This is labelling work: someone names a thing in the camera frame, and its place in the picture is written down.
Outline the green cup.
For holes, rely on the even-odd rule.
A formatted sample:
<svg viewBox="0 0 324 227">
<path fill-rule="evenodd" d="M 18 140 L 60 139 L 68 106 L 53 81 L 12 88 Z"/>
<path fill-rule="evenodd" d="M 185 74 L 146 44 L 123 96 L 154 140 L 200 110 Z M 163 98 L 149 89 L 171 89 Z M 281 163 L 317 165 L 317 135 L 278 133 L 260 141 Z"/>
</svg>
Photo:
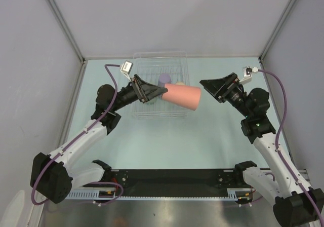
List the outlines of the green cup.
<svg viewBox="0 0 324 227">
<path fill-rule="evenodd" d="M 157 101 L 157 97 L 154 97 L 150 101 L 146 102 L 146 104 L 154 104 L 156 101 Z"/>
</svg>

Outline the purple cup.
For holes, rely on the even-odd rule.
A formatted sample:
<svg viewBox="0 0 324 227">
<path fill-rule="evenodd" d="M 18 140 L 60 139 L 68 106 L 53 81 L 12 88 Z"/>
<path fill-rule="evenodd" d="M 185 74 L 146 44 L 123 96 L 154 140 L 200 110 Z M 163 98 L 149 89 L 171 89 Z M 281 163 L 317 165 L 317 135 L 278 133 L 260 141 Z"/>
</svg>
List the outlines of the purple cup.
<svg viewBox="0 0 324 227">
<path fill-rule="evenodd" d="M 172 79 L 171 76 L 168 73 L 161 73 L 158 77 L 158 86 L 164 87 L 165 84 L 171 84 Z"/>
</svg>

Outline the pink cup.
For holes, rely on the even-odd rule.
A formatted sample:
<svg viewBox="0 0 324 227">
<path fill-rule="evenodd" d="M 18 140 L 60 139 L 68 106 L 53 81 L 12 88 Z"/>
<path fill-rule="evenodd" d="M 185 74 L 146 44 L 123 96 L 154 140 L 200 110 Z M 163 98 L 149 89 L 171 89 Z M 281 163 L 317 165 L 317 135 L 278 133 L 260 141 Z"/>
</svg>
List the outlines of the pink cup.
<svg viewBox="0 0 324 227">
<path fill-rule="evenodd" d="M 165 88 L 168 91 L 162 95 L 162 100 L 192 111 L 197 110 L 201 97 L 199 87 L 165 84 Z"/>
</svg>

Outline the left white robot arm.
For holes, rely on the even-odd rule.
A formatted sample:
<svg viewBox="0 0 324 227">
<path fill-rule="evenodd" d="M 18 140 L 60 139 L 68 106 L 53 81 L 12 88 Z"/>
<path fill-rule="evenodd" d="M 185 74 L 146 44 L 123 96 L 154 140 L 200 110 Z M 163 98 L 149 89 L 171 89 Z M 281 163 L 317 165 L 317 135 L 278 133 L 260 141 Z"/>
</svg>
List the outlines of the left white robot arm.
<svg viewBox="0 0 324 227">
<path fill-rule="evenodd" d="M 138 75 L 126 87 L 117 89 L 117 84 L 105 84 L 97 91 L 95 111 L 84 128 L 71 140 L 49 154 L 39 153 L 33 159 L 30 185 L 33 204 L 39 203 L 35 193 L 40 193 L 53 203 L 62 202 L 68 194 L 81 186 L 98 183 L 107 186 L 111 183 L 110 166 L 100 160 L 75 170 L 73 165 L 96 142 L 109 135 L 119 123 L 118 110 L 140 101 L 147 103 L 167 93 L 167 88 L 159 87 L 142 80 Z"/>
</svg>

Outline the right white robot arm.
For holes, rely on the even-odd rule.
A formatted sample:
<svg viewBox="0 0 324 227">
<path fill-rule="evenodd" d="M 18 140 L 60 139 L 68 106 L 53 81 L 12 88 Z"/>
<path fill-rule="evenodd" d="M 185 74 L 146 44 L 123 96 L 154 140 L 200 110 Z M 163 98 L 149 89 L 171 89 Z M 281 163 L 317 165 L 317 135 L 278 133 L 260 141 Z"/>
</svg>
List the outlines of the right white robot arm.
<svg viewBox="0 0 324 227">
<path fill-rule="evenodd" d="M 311 186 L 279 144 L 279 131 L 267 116 L 269 93 L 262 88 L 247 93 L 235 73 L 199 83 L 219 103 L 229 102 L 244 116 L 242 132 L 274 176 L 270 179 L 253 162 L 243 162 L 235 166 L 239 171 L 233 175 L 234 183 L 256 189 L 272 207 L 280 226 L 314 225 L 316 221 L 323 224 L 323 191 Z"/>
</svg>

